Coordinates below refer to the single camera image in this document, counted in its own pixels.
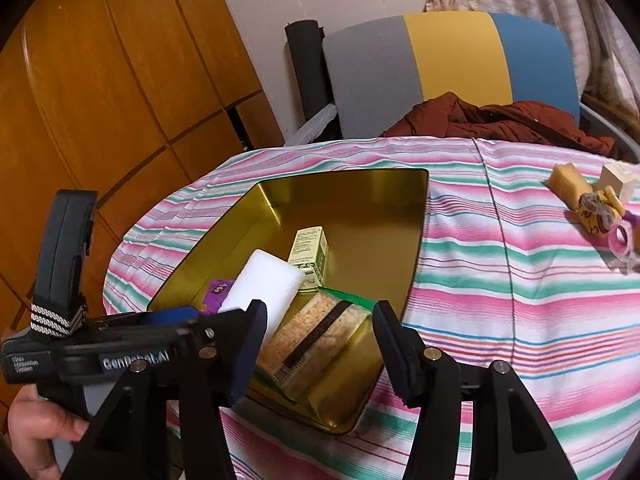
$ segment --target chair backrest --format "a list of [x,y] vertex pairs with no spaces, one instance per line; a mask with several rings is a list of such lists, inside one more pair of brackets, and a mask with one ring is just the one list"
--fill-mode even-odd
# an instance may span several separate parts
[[345,139],[377,137],[414,105],[449,91],[478,106],[535,100],[580,117],[564,37],[530,18],[408,14],[335,32],[323,48]]

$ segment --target purple package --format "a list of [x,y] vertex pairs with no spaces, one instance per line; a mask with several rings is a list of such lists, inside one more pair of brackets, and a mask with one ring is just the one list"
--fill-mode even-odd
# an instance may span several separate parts
[[212,280],[212,282],[209,283],[209,289],[207,289],[204,300],[202,300],[202,304],[205,307],[205,314],[216,314],[220,310],[222,302],[225,301],[234,281],[235,280]]

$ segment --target yellow block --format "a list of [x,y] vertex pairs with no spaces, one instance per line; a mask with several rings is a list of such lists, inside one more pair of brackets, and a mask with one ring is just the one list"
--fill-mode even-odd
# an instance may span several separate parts
[[580,171],[570,162],[556,164],[546,181],[546,185],[571,210],[580,207],[580,197],[593,192],[591,184],[582,176]]
[[404,20],[425,101],[454,92],[477,106],[513,103],[507,60],[488,13],[424,12]]

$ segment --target white sponge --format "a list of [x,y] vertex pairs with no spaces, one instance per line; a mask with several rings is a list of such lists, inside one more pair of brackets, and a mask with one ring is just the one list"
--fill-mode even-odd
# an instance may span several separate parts
[[302,270],[258,249],[249,257],[218,312],[246,310],[252,300],[262,300],[267,306],[264,345],[276,331],[304,279]]

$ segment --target gold metal tray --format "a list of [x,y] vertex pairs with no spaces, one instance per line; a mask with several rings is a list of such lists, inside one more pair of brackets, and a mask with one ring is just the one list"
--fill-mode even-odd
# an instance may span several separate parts
[[[286,260],[298,229],[321,225],[329,247],[325,285],[370,300],[389,300],[402,316],[420,249],[426,170],[350,170],[287,176],[253,186],[200,239],[149,308],[203,309],[210,280],[238,276],[262,249]],[[282,323],[311,298],[298,294]],[[293,403],[252,380],[247,396],[326,433],[356,425],[382,371],[370,319],[307,393]]]

